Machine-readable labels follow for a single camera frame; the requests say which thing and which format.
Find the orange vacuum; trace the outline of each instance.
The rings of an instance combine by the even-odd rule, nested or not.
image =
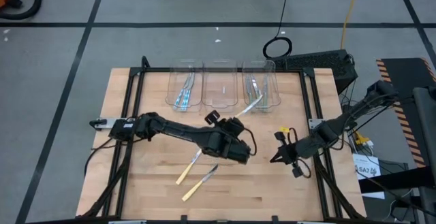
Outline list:
[[[22,20],[34,16],[41,8],[42,0],[35,0],[33,5],[26,11],[17,14],[5,13],[3,10],[7,7],[20,9],[22,7],[21,0],[0,0],[0,18],[8,20]]]

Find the metal frame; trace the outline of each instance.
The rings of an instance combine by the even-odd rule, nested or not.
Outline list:
[[[142,67],[131,67],[129,72],[129,80],[127,81],[127,88],[125,92],[125,98],[123,103],[123,110],[121,112],[121,117],[127,117],[128,113],[128,107],[129,107],[129,101],[131,99],[131,92],[132,92],[132,86],[134,83],[134,79],[136,76],[138,77],[138,85],[136,89],[136,96],[134,100],[134,109],[131,116],[137,116],[139,113],[139,105],[140,105],[140,99],[142,96],[142,87],[144,82],[145,73],[147,72],[169,72],[170,68],[164,68],[164,67],[150,67],[149,62],[145,57],[142,57]],[[321,109],[321,103],[320,98],[317,91],[317,85],[315,80],[315,75],[313,68],[303,68],[303,69],[276,69],[277,73],[297,73],[300,76],[300,85],[301,85],[301,91],[302,91],[302,99],[305,104],[305,113],[307,117],[307,126],[310,130],[309,126],[309,119],[312,118],[311,115],[311,107],[309,103],[309,96],[307,92],[307,85],[305,82],[305,76],[308,76],[311,81],[311,88],[313,93],[313,99],[315,104],[315,110],[317,114],[317,118],[322,118],[322,109]],[[127,177],[129,173],[129,166],[130,166],[130,159],[131,159],[131,153],[133,149],[133,143],[128,143],[127,148],[125,150],[125,155],[123,157],[123,161],[120,164],[119,167],[119,158],[121,156],[121,142],[116,142],[116,147],[114,150],[114,156],[112,158],[112,165],[110,168],[110,176],[109,176],[109,183],[102,195],[99,197],[99,200],[95,203],[95,205],[84,214],[84,216],[78,217],[76,219],[72,220],[62,220],[62,221],[49,221],[49,222],[43,222],[47,224],[55,224],[55,223],[111,223],[112,221],[121,221],[121,215],[123,211],[123,203],[125,199],[125,191],[127,187]],[[332,189],[332,199],[334,204],[334,211],[336,217],[330,217],[329,211],[328,211],[328,204],[327,204],[327,198],[326,198],[326,191],[324,188],[324,181],[327,182],[327,184],[330,186],[335,185],[335,178],[334,178],[334,170],[333,170],[333,164],[331,161],[331,155],[328,149],[324,151],[324,159],[326,164],[326,171],[322,172],[323,174],[316,171],[316,180],[317,180],[317,187],[318,192],[320,194],[320,204],[321,204],[321,210],[322,210],[322,216],[323,220],[325,222],[333,222],[333,223],[385,223],[385,222],[377,222],[377,221],[369,221],[366,219],[344,219],[341,212],[341,206],[338,201],[338,198],[341,198],[342,200],[345,200],[345,197],[342,195],[340,190],[338,188]],[[314,156],[314,165],[315,168],[323,168],[320,161],[320,156],[317,154]],[[112,200],[112,191],[116,187],[116,184],[118,181],[121,180],[120,187],[119,187],[119,196],[116,201],[116,213],[114,216],[109,216],[109,209],[110,209],[110,202]],[[102,216],[96,217],[98,214],[100,208],[103,207]],[[179,221],[167,221],[167,220],[147,220],[146,223],[180,223],[180,224],[187,224],[187,216],[182,215],[181,219]],[[132,221],[131,224],[136,224],[140,222]],[[189,223],[213,223],[211,221],[189,221]],[[238,224],[249,224],[249,223],[273,223],[273,224],[279,224],[279,223],[304,223],[300,221],[280,221],[278,216],[271,216],[271,221],[217,221],[216,223],[238,223]]]

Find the clear plastic bin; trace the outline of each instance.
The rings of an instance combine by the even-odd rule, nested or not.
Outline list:
[[[274,62],[244,61],[242,71],[245,103],[249,105],[263,95],[251,112],[272,112],[281,103]]]
[[[233,60],[204,64],[202,103],[208,111],[233,112],[238,103],[238,67]]]
[[[166,103],[177,112],[198,112],[201,108],[203,62],[181,60],[173,62]]]

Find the white label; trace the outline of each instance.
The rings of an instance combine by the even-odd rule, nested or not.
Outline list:
[[[354,167],[362,175],[372,178],[380,176],[379,159],[372,156],[365,156],[353,153]],[[357,174],[357,179],[364,179],[364,176]],[[379,193],[363,193],[362,196],[384,199],[384,192]]]

